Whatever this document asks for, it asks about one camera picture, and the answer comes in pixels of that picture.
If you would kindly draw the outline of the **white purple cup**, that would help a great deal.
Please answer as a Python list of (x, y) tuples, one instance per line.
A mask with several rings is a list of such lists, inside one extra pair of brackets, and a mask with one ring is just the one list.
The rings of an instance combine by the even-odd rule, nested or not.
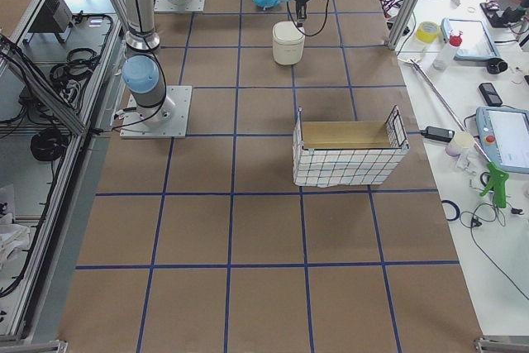
[(445, 152), (448, 156), (458, 157), (474, 147), (474, 137), (467, 131), (457, 131), (447, 144)]

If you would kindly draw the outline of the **grid-patterned cardboard box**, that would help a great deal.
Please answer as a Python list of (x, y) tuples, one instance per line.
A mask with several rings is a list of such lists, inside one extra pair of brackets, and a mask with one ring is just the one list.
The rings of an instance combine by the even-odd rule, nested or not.
[(398, 106), (383, 122), (310, 122), (298, 109), (293, 181), (300, 187), (380, 185), (410, 145)]

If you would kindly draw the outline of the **black power adapter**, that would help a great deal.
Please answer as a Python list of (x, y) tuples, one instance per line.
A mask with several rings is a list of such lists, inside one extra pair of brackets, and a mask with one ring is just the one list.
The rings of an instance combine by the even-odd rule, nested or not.
[(427, 126), (420, 130), (420, 134), (429, 140), (449, 143), (454, 138), (455, 132), (437, 126)]

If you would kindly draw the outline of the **blue tape roll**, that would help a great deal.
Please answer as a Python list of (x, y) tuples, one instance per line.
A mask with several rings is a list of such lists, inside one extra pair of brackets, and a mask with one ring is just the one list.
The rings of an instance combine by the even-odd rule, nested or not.
[(448, 222), (454, 222), (460, 219), (460, 207), (456, 203), (449, 199), (442, 199), (441, 204)]

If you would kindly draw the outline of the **teach pendant tablet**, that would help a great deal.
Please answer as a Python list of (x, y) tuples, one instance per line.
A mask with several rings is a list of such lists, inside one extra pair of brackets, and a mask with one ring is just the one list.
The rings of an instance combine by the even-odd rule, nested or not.
[(486, 25), (480, 20), (444, 18), (441, 32), (445, 41), (450, 33), (462, 34), (462, 44), (455, 54), (459, 61), (487, 61), (499, 58), (500, 53)]

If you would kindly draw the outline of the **grey control box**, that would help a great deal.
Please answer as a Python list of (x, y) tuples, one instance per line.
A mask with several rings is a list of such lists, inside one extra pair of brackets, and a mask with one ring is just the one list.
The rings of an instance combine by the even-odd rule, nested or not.
[(65, 0), (45, 0), (33, 21), (26, 39), (34, 34), (54, 34), (59, 43), (65, 43), (71, 32), (73, 14)]

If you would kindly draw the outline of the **black phone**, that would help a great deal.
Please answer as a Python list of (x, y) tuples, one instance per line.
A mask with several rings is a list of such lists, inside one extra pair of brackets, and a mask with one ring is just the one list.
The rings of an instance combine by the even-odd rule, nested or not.
[(481, 83), (479, 91), (489, 107), (501, 107), (503, 105), (503, 100), (492, 83)]

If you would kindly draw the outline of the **yellow tape roll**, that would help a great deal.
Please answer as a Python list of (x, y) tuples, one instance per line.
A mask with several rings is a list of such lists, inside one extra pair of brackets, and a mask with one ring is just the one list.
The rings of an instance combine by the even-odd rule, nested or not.
[(433, 21), (423, 21), (419, 24), (415, 37), (423, 42), (430, 44), (434, 42), (440, 33), (440, 27)]

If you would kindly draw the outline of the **white bottle red cap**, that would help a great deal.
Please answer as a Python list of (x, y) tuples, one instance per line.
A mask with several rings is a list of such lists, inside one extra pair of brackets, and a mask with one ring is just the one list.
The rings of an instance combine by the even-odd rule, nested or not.
[(462, 32), (452, 31), (445, 46), (434, 59), (432, 66), (438, 71), (445, 71), (454, 60), (455, 55), (462, 44)]

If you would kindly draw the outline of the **white trash can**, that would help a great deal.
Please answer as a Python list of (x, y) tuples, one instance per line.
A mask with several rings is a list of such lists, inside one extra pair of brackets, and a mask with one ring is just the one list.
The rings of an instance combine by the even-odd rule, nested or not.
[(280, 21), (273, 26), (273, 57), (280, 65), (297, 64), (303, 56), (304, 29), (291, 21)]

